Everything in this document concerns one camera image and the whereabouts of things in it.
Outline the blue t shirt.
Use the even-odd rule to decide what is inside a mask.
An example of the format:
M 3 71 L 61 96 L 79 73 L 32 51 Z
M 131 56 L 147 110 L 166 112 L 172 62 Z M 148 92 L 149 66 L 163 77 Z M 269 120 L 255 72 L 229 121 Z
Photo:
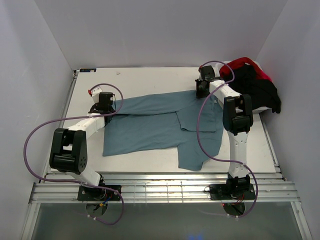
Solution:
M 223 137 L 223 110 L 215 96 L 195 90 L 151 94 L 116 101 L 118 114 L 104 128 L 104 157 L 177 148 L 178 167 L 199 171 L 217 156 Z

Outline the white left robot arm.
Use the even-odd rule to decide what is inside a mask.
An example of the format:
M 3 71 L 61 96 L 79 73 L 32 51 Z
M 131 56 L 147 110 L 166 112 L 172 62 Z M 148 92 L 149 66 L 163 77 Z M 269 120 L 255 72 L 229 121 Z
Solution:
M 88 164 L 87 140 L 103 129 L 112 119 L 108 114 L 116 111 L 115 94 L 104 92 L 101 88 L 91 90 L 94 104 L 85 118 L 67 128 L 57 128 L 53 133 L 49 165 L 61 173 L 67 173 L 82 184 L 84 192 L 91 199 L 100 200 L 107 194 L 106 185 L 101 174 Z

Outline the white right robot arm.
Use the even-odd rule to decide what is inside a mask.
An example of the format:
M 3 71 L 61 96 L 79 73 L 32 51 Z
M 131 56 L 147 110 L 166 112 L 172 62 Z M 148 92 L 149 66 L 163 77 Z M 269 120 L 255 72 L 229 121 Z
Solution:
M 217 162 L 229 163 L 225 184 L 211 184 L 207 192 L 211 200 L 243 200 L 255 198 L 255 190 L 251 184 L 251 169 L 247 166 L 247 140 L 253 125 L 253 109 L 251 97 L 233 90 L 229 83 L 235 79 L 224 81 L 215 77 L 212 66 L 202 65 L 198 69 L 200 75 L 196 80 L 196 96 L 205 97 L 201 106 L 214 95 L 220 102 L 223 114 L 222 123 L 229 138 L 230 160 L 215 159 Z

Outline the white perforated plastic basket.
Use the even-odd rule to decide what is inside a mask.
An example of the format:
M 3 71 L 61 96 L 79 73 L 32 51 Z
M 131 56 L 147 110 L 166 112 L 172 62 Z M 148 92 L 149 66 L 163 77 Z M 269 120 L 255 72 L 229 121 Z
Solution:
M 258 67 L 259 69 L 262 71 L 262 67 L 261 65 L 257 62 L 257 61 L 253 61 Z M 214 66 L 214 71 L 215 71 L 215 76 L 216 77 L 219 77 L 220 76 L 220 69 L 224 66 L 223 63 L 216 63 L 215 66 Z M 257 109 L 254 109 L 252 111 L 253 114 L 259 114 L 259 113 L 262 113 L 263 111 L 266 111 L 266 110 L 269 110 L 270 108 L 269 107 L 266 107 L 266 106 L 262 106 L 262 107 L 259 107 Z

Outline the red t shirt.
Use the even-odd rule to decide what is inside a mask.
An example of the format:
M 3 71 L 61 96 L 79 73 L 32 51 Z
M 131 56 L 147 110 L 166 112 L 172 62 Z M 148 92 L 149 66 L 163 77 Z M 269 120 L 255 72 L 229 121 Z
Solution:
M 257 80 L 258 79 L 262 79 L 262 80 L 269 80 L 270 82 L 272 82 L 272 79 L 262 70 L 260 65 L 257 64 L 255 61 L 251 60 L 248 57 L 237 58 L 235 60 L 232 60 L 232 61 L 228 62 L 227 65 L 233 71 L 238 70 L 238 69 L 244 67 L 245 65 L 252 66 L 254 71 L 255 71 L 255 73 L 256 73 L 256 79 Z M 230 73 L 231 73 L 231 70 L 226 65 L 223 65 L 219 69 L 219 75 L 221 77 L 227 77 Z

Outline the blue label sticker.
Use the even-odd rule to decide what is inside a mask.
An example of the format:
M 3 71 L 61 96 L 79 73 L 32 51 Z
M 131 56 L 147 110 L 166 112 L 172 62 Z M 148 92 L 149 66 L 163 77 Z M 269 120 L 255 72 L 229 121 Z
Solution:
M 96 71 L 96 68 L 81 68 L 79 70 L 80 73 L 95 73 Z

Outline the black t shirt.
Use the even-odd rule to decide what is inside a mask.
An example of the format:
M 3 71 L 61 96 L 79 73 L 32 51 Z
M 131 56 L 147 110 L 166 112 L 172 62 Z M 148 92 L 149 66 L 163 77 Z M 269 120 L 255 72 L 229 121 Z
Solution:
M 278 89 L 268 79 L 258 78 L 252 65 L 245 64 L 233 70 L 234 81 L 228 85 L 240 94 L 247 94 L 251 97 L 252 108 L 267 107 L 273 113 L 281 112 L 281 100 L 278 96 Z

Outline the aluminium frame rail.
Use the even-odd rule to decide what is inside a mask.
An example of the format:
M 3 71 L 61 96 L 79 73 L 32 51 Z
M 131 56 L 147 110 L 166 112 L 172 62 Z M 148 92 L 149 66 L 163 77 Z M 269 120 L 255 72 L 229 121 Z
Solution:
M 227 179 L 224 173 L 110 173 L 104 177 L 106 183 L 122 186 L 122 197 L 126 204 L 208 203 L 210 197 L 204 190 L 210 184 L 222 184 Z M 302 239 L 312 239 L 295 184 L 286 181 L 279 168 L 275 173 L 257 173 L 255 177 L 258 183 L 257 200 L 289 202 Z M 78 192 L 79 185 L 76 183 L 35 183 L 21 239 L 32 238 L 42 203 L 77 203 Z

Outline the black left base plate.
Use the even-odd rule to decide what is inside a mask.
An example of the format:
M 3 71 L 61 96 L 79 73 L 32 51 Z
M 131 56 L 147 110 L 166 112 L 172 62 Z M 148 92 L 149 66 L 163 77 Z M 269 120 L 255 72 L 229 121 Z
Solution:
M 103 187 L 106 187 L 112 190 L 80 186 L 78 189 L 77 200 L 78 201 L 101 201 L 101 202 L 104 202 L 106 200 L 109 200 L 109 201 L 120 200 L 119 194 L 122 191 L 121 185 L 105 185 L 104 184 Z

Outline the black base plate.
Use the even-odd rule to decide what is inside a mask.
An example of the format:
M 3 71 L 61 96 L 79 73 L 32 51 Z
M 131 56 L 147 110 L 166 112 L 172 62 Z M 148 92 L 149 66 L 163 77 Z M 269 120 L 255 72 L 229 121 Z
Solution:
M 256 197 L 254 186 L 232 188 L 227 184 L 211 184 L 206 186 L 204 193 L 210 195 L 211 200 L 254 200 Z
M 121 185 L 105 185 L 104 184 L 103 187 L 106 187 L 112 190 L 80 186 L 78 189 L 77 200 L 78 201 L 101 201 L 101 202 L 104 202 L 106 200 L 109 200 L 109 201 L 120 200 L 119 194 L 122 191 Z

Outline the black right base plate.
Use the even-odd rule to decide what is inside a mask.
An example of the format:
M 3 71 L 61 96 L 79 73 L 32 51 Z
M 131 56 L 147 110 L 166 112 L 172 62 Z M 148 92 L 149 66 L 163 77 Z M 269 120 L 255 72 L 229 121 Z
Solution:
M 254 200 L 256 197 L 254 186 L 232 188 L 227 184 L 211 184 L 206 186 L 204 193 L 210 195 L 211 200 Z

